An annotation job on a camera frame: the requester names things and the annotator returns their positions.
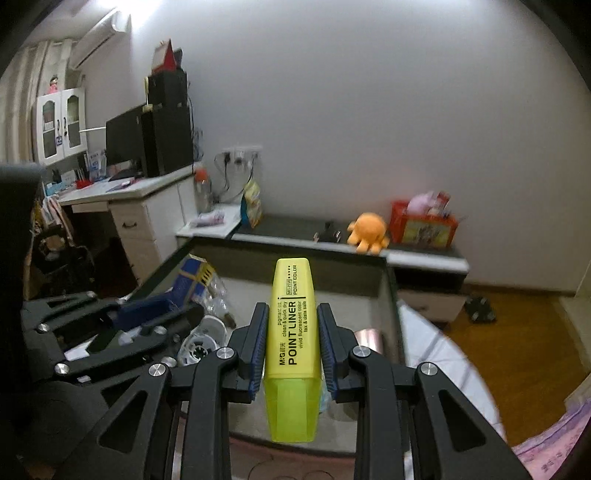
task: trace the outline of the white table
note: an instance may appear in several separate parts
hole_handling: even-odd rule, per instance
[[[85,187],[80,190],[73,190],[64,195],[60,195],[59,202],[62,206],[80,205],[83,203],[96,202],[110,202],[120,200],[137,200],[147,197],[148,195],[168,187],[171,184],[177,183],[181,180],[191,176],[191,165],[180,168],[172,173],[163,175],[161,177],[154,177],[151,179],[138,179],[133,185],[130,185],[123,190],[115,190],[114,192],[107,192],[107,190],[125,183],[129,179],[121,179],[115,181],[102,180],[97,183]]]
[[[189,165],[161,177],[139,179],[112,192],[109,190],[129,179],[100,181],[61,195],[59,203],[70,206],[76,214],[110,214],[139,284],[174,253],[175,233],[197,214],[191,169]],[[107,227],[105,224],[93,229],[95,238],[108,231]]]

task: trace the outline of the orange octopus plush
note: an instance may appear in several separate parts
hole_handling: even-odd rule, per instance
[[[385,236],[386,223],[379,215],[375,213],[363,213],[357,218],[357,221],[349,225],[350,237],[347,239],[349,245],[357,245],[358,253],[370,253],[377,255],[382,248],[390,243]]]

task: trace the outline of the countertop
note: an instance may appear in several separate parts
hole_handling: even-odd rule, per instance
[[[347,244],[348,225],[345,222],[334,222],[335,230],[341,231],[342,235],[339,243],[314,242],[314,234],[324,231],[323,220],[263,215],[255,228],[242,225],[232,238],[258,243],[353,253],[355,247]],[[389,265],[399,267],[445,271],[463,275],[466,275],[470,270],[468,261],[454,247],[442,250],[390,244],[388,248],[384,248],[380,252],[380,256],[385,257]]]
[[[139,179],[133,185],[130,185],[123,190],[115,190],[114,192],[107,192],[107,190],[110,190],[113,187],[128,181],[129,179],[115,181],[101,180],[83,189],[74,190],[60,196],[59,202],[60,205],[66,206],[77,205],[79,203],[140,199],[177,181],[190,177],[191,169],[192,166],[187,165],[186,167],[180,168],[172,173],[168,173],[167,175],[162,175],[161,177]]]
[[[224,223],[221,225],[191,227],[188,223],[177,233],[177,237],[191,238],[194,236],[208,236],[212,238],[226,238],[240,225],[240,205],[234,203],[218,203],[213,210],[221,210]]]

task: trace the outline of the black chair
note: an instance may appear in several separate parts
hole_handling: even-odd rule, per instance
[[[63,240],[64,247],[60,250],[49,250],[43,241],[54,235]],[[49,227],[35,236],[31,259],[47,280],[38,297],[93,290],[95,266],[90,252],[86,247],[70,245],[61,225]]]

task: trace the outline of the computer tower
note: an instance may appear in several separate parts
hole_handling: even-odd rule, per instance
[[[154,108],[187,105],[187,73],[163,70],[148,77],[148,102]]]
[[[191,120],[187,106],[154,108],[142,114],[145,177],[159,177],[193,162]]]

